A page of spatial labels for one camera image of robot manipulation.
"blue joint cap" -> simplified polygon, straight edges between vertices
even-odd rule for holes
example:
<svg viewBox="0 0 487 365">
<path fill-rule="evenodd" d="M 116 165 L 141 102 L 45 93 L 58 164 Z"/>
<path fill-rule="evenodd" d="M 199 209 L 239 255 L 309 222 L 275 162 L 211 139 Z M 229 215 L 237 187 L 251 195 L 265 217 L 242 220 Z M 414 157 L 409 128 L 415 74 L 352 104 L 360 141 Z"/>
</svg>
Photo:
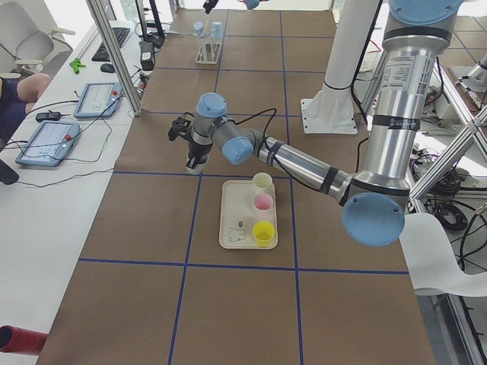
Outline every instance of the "blue joint cap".
<svg viewBox="0 0 487 365">
<path fill-rule="evenodd" d="M 253 146 L 247 137 L 233 137 L 224 144 L 221 152 L 232 165 L 239 165 L 253 153 Z"/>
<path fill-rule="evenodd" d="M 199 98 L 196 112 L 205 118 L 218 118 L 227 112 L 227 101 L 217 93 L 206 93 Z"/>
<path fill-rule="evenodd" d="M 389 0 L 390 13 L 401 23 L 429 25 L 455 14 L 463 0 Z"/>
<path fill-rule="evenodd" d="M 387 195 L 363 192 L 345 203 L 342 222 L 355 241 L 380 247 L 399 238 L 404 228 L 404 212 Z"/>
</svg>

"label sticker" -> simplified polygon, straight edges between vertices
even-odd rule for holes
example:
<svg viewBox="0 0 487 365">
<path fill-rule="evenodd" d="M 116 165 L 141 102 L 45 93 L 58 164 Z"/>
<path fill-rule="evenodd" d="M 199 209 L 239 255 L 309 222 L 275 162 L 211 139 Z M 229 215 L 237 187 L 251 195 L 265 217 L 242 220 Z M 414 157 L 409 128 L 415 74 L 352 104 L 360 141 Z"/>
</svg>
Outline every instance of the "label sticker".
<svg viewBox="0 0 487 365">
<path fill-rule="evenodd" d="M 400 56 L 388 59 L 384 68 L 380 90 L 408 90 L 414 61 L 415 56 Z"/>
<path fill-rule="evenodd" d="M 408 94 L 411 95 L 426 95 L 431 71 L 434 67 L 434 59 L 427 56 L 416 56 L 409 81 Z"/>
</svg>

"grid floor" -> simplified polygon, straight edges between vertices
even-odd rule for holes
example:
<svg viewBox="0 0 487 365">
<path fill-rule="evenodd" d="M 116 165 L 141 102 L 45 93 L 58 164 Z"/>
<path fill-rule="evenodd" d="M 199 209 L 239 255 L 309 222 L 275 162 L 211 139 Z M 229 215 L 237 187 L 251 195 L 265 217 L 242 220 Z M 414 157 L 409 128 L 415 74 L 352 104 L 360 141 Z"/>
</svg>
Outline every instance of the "grid floor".
<svg viewBox="0 0 487 365">
<path fill-rule="evenodd" d="M 181 11 L 171 29 L 192 33 L 202 16 Z M 366 133 L 302 132 L 299 103 L 323 83 L 331 13 L 215 10 L 212 20 L 225 34 L 216 66 L 194 64 L 191 36 L 167 37 L 146 111 L 132 125 L 38 363 L 434 363 L 398 243 L 358 245 L 331 198 L 257 160 L 234 167 L 213 151 L 204 174 L 185 171 L 186 143 L 168 142 L 167 130 L 209 91 L 227 99 L 235 119 L 276 107 L 270 135 L 347 172 Z M 276 185 L 279 244 L 222 249 L 221 185 L 259 171 Z"/>
</svg>

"yellow cup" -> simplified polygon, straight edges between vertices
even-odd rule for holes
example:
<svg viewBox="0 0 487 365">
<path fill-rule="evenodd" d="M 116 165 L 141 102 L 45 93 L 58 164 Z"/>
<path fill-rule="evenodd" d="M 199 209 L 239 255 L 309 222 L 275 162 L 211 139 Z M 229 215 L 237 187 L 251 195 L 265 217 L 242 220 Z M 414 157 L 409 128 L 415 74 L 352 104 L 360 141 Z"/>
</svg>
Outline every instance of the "yellow cup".
<svg viewBox="0 0 487 365">
<path fill-rule="evenodd" d="M 266 221 L 255 223 L 252 229 L 253 240 L 260 247 L 267 247 L 275 235 L 275 229 L 272 224 Z"/>
</svg>

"white desk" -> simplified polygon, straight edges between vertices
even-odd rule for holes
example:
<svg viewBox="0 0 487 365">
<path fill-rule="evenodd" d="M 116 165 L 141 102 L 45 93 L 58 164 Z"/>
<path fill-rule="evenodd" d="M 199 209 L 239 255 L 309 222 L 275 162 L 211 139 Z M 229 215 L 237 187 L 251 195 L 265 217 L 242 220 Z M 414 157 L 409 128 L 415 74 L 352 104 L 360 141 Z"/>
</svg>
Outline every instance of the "white desk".
<svg viewBox="0 0 487 365">
<path fill-rule="evenodd" d="M 81 56 L 81 61 L 87 67 L 75 75 L 68 65 L 95 31 L 95 27 L 92 27 L 36 107 L 75 100 L 74 90 L 81 94 L 87 82 L 117 81 L 116 74 L 100 71 L 102 62 L 91 61 L 101 42 L 99 34 Z M 133 74 L 137 70 L 134 65 L 139 65 L 140 54 L 135 33 L 131 33 L 122 54 L 129 73 Z M 60 104 L 41 111 L 47 109 L 72 114 L 75 105 Z M 27 140 L 33 134 L 38 126 L 34 119 L 36 113 L 24 120 L 13 140 Z M 8 149 L 10 146 L 0 153 L 0 158 L 18 172 L 20 181 L 37 185 L 77 174 L 108 170 L 119 156 L 132 117 L 128 101 L 121 99 L 119 109 L 106 119 L 113 131 L 96 163 L 65 160 L 54 169 L 20 167 L 14 162 L 19 150 Z M 84 129 L 91 121 L 78 122 Z M 96 159 L 109 131 L 101 120 L 97 121 L 82 133 L 68 157 Z M 49 332 L 110 176 L 111 173 L 97 173 L 42 189 L 21 184 L 0 184 L 0 325 Z M 37 357 L 18 354 L 0 354 L 0 359 L 2 365 L 34 364 L 37 361 Z"/>
</svg>

